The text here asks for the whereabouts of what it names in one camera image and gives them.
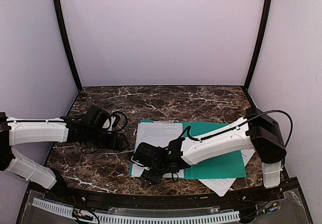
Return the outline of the white paper sheet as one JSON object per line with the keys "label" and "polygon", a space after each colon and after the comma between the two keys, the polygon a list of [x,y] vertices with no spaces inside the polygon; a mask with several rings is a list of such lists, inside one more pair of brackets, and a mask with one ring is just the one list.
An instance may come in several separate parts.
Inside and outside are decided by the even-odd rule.
{"label": "white paper sheet", "polygon": [[168,122],[141,122],[138,124],[136,133],[136,150],[141,142],[153,146],[166,147],[171,140],[176,139],[183,131],[181,123]]}

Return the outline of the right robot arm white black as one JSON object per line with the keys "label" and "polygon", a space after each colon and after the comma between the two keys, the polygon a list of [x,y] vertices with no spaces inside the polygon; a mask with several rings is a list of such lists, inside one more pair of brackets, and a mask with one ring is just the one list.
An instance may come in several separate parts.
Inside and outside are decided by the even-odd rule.
{"label": "right robot arm white black", "polygon": [[174,175],[208,159],[253,148],[262,162],[264,187],[276,188],[281,182],[281,169],[289,140],[283,139],[279,123],[269,116],[271,113],[281,113],[291,118],[282,110],[263,112],[250,107],[244,117],[202,135],[192,136],[191,126],[187,126],[167,146],[141,142],[131,160],[144,168],[141,180],[155,185],[161,182],[165,174]]}

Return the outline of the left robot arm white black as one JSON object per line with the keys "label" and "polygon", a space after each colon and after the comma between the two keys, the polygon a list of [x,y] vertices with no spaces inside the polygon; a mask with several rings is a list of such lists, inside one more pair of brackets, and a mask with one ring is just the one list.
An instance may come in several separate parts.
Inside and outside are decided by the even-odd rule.
{"label": "left robot arm white black", "polygon": [[122,151],[129,146],[116,129],[121,112],[108,114],[98,108],[74,117],[18,119],[1,112],[1,171],[11,172],[47,190],[65,187],[57,170],[38,164],[15,147],[29,143],[92,143],[98,149]]}

